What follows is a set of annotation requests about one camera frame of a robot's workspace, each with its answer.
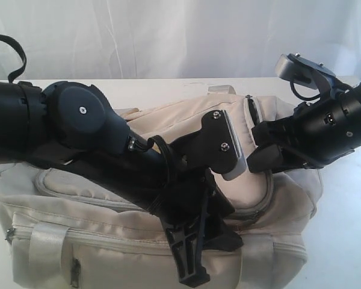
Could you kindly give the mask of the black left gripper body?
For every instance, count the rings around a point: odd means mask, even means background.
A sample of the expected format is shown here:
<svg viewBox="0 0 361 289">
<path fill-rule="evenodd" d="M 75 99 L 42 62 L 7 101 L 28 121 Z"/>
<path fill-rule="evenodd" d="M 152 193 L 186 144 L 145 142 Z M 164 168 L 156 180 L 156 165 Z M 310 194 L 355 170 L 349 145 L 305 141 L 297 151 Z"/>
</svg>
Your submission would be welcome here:
<svg viewBox="0 0 361 289">
<path fill-rule="evenodd" d="M 224 218 L 233 212 L 209 169 L 179 176 L 156 197 L 156 216 L 168 238 L 226 238 L 233 231 Z"/>
</svg>

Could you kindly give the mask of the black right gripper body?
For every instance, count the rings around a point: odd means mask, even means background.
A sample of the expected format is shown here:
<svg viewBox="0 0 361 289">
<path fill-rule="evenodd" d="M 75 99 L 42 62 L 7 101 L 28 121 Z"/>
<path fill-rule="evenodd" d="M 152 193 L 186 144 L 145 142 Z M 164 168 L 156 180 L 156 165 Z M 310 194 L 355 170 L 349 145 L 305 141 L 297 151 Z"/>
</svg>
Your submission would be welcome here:
<svg viewBox="0 0 361 289">
<path fill-rule="evenodd" d="M 361 103 L 356 100 L 300 105 L 289 117 L 252 129 L 258 146 L 278 144 L 309 157 L 338 157 L 361 146 Z"/>
</svg>

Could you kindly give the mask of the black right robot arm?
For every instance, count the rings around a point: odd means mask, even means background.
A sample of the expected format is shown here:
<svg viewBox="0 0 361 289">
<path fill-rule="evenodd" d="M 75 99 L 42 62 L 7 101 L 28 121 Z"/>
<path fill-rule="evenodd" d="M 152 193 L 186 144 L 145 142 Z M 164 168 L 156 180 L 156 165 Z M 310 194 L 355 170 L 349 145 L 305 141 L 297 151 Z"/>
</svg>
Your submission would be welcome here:
<svg viewBox="0 0 361 289">
<path fill-rule="evenodd" d="M 249 171 L 322 169 L 361 147 L 361 83 L 341 84 L 334 92 L 300 103 L 288 117 L 257 124 Z"/>
</svg>

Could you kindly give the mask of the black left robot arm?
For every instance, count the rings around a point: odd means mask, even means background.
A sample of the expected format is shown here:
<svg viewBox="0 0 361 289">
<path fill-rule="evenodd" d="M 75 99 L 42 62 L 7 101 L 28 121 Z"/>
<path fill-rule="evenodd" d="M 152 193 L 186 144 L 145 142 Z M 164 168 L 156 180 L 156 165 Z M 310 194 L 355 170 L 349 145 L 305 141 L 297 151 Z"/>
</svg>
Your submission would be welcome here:
<svg viewBox="0 0 361 289">
<path fill-rule="evenodd" d="M 0 82 L 0 163 L 83 176 L 159 217 L 179 281 L 189 287 L 209 280 L 203 250 L 242 246 L 224 224 L 234 207 L 214 179 L 245 170 L 239 144 L 225 111 L 207 112 L 201 124 L 172 143 L 158 135 L 145 140 L 93 85 Z"/>
</svg>

